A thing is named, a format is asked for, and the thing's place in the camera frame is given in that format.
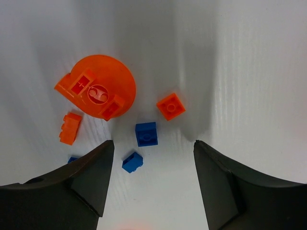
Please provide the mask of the orange ring lego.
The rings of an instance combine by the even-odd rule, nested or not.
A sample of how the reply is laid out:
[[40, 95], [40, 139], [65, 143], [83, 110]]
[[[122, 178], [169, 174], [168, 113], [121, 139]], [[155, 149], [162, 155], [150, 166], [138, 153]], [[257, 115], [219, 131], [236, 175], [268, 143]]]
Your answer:
[[106, 55], [84, 57], [54, 88], [86, 114], [106, 121], [126, 113], [136, 97], [129, 69]]

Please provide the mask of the small blue lego cube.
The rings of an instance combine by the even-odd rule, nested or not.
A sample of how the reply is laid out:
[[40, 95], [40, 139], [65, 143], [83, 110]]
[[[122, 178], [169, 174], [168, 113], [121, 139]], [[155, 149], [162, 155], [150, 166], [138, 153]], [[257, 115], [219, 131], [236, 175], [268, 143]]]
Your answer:
[[124, 169], [128, 173], [132, 173], [142, 165], [143, 165], [143, 157], [137, 152], [133, 152], [123, 161], [122, 169]]

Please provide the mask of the small blue lego piece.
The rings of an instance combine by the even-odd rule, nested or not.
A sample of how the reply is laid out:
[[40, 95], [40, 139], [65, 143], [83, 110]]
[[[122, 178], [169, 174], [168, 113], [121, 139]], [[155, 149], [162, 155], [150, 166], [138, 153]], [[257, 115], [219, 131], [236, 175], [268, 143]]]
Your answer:
[[78, 159], [78, 157], [70, 157], [69, 160], [68, 160], [68, 163], [71, 163], [71, 162], [73, 162], [77, 159]]

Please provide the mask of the small orange lego piece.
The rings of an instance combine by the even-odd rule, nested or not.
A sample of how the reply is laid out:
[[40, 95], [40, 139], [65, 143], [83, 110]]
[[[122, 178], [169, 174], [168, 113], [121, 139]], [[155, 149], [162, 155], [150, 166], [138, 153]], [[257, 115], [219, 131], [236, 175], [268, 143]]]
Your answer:
[[172, 120], [186, 111], [182, 102], [175, 93], [160, 100], [156, 106], [167, 121]]

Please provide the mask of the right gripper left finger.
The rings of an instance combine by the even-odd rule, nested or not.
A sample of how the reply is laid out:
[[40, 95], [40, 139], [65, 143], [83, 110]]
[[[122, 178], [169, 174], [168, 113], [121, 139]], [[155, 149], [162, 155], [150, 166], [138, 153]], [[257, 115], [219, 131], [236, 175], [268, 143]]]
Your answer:
[[2, 230], [95, 230], [103, 216], [114, 142], [24, 184], [0, 188]]

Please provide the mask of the small blue lego square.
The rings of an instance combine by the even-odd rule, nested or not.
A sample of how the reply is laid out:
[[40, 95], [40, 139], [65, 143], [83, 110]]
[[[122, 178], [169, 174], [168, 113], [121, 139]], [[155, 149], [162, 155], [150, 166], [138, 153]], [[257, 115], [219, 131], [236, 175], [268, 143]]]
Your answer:
[[139, 147], [158, 145], [156, 122], [136, 124], [135, 134]]

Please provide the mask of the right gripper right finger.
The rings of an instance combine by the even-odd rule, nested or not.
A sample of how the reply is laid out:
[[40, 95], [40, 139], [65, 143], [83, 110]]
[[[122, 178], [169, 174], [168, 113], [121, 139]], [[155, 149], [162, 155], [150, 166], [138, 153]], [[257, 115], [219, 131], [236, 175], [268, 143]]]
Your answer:
[[194, 159], [211, 230], [305, 230], [307, 186], [256, 171], [197, 140]]

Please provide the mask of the orange small long lego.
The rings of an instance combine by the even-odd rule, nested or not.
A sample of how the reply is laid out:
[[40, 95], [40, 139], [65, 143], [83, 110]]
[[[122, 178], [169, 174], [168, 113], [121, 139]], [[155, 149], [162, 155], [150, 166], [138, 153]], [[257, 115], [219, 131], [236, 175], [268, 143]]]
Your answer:
[[63, 121], [64, 123], [61, 126], [59, 140], [64, 144], [72, 145], [76, 140], [82, 117], [69, 112], [64, 116]]

